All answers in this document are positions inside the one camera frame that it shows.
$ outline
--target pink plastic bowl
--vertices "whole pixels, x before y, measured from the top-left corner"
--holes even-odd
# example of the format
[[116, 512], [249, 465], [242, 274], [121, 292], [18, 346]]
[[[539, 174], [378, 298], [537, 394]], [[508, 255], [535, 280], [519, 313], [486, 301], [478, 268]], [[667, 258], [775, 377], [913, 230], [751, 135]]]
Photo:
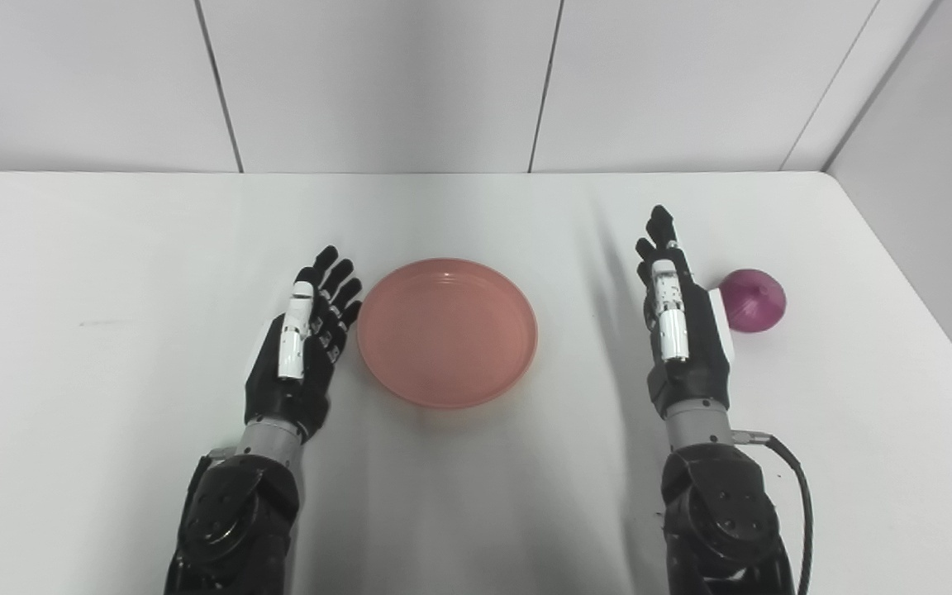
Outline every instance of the pink plastic bowl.
[[459, 409], [506, 392], [531, 364], [539, 328], [524, 294], [483, 264], [430, 259], [393, 271], [359, 314], [359, 351], [389, 391]]

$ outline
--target white tabletop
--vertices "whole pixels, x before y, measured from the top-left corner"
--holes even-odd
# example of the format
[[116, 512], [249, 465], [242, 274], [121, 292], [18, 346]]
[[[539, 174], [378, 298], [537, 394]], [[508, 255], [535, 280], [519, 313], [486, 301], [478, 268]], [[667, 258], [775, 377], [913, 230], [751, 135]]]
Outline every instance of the white tabletop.
[[[540, 345], [507, 395], [436, 412], [352, 339], [303, 460], [295, 592], [665, 593], [632, 253], [658, 202], [699, 281], [755, 267], [788, 293], [734, 339], [730, 414], [803, 460], [812, 593], [952, 593], [952, 345], [834, 180], [773, 173], [0, 174], [0, 594], [161, 592], [193, 465], [240, 436], [264, 324], [329, 242], [367, 287], [488, 264]], [[794, 478], [749, 450], [797, 568]]]

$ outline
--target onion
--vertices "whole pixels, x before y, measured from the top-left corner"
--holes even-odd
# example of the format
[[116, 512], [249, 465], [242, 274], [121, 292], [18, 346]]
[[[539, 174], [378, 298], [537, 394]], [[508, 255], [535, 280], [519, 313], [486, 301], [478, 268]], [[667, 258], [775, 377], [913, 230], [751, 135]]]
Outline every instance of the onion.
[[718, 289], [733, 331], [762, 332], [785, 316], [785, 289], [777, 279], [755, 269], [733, 271]]

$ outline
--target robotic hand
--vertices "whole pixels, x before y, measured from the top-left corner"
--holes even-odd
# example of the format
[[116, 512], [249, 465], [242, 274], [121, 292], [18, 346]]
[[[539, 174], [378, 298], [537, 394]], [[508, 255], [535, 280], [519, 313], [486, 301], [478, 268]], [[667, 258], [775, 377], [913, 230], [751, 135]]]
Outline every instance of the robotic hand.
[[190, 479], [167, 594], [280, 595], [302, 505], [299, 455], [329, 412], [326, 394], [362, 283], [325, 248], [296, 276], [245, 384], [245, 433], [203, 456]]
[[672, 595], [790, 595], [788, 557], [759, 464], [734, 443], [767, 434], [730, 429], [730, 365], [711, 295], [693, 281], [674, 223], [657, 206], [638, 240], [654, 368], [649, 395], [666, 421], [664, 538]]

